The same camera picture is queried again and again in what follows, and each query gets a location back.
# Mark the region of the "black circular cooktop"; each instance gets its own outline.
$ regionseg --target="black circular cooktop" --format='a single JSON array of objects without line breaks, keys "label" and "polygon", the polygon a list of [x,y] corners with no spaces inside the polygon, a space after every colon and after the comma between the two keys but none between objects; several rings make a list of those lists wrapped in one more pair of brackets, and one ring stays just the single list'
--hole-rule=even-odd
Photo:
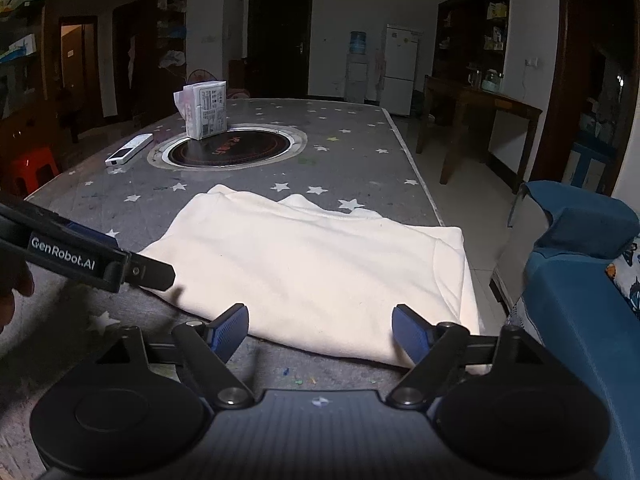
[{"label": "black circular cooktop", "polygon": [[267,130],[232,130],[207,139],[186,139],[168,153],[188,168],[226,168],[273,158],[291,146],[288,137]]}]

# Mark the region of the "tissue package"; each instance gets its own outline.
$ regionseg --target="tissue package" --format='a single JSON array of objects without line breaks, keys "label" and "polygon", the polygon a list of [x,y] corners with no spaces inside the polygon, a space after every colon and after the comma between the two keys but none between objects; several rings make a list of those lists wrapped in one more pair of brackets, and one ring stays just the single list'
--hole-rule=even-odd
[{"label": "tissue package", "polygon": [[191,139],[201,140],[226,132],[225,81],[187,85],[174,94],[174,101]]}]

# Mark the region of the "metal bolt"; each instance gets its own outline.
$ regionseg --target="metal bolt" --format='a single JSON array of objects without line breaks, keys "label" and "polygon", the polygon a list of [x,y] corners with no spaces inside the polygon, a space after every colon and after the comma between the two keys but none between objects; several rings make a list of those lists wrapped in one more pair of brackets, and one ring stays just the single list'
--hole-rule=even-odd
[{"label": "metal bolt", "polygon": [[423,397],[420,391],[415,388],[399,388],[393,392],[391,398],[398,404],[412,406],[413,404],[422,402]]},{"label": "metal bolt", "polygon": [[218,398],[229,406],[235,406],[236,404],[245,402],[249,398],[249,395],[242,388],[232,387],[225,388],[218,393]]}]

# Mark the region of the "white cloth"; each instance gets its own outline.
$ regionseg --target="white cloth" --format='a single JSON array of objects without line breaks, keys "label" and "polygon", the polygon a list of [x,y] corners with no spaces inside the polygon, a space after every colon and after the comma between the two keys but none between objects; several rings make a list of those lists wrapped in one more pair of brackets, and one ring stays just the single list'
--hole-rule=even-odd
[{"label": "white cloth", "polygon": [[455,227],[405,226],[356,209],[325,211],[302,195],[280,202],[216,186],[196,195],[142,254],[174,266],[169,303],[215,319],[249,308],[252,335],[319,354],[392,365],[391,313],[405,303],[429,322],[479,333]]}]

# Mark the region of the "white refrigerator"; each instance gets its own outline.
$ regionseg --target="white refrigerator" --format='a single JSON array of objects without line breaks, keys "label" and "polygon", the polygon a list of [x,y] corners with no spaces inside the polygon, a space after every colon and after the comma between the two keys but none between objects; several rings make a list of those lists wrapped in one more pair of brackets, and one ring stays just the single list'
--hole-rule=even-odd
[{"label": "white refrigerator", "polygon": [[420,31],[387,25],[382,39],[385,78],[380,106],[390,114],[408,116],[414,93]]}]

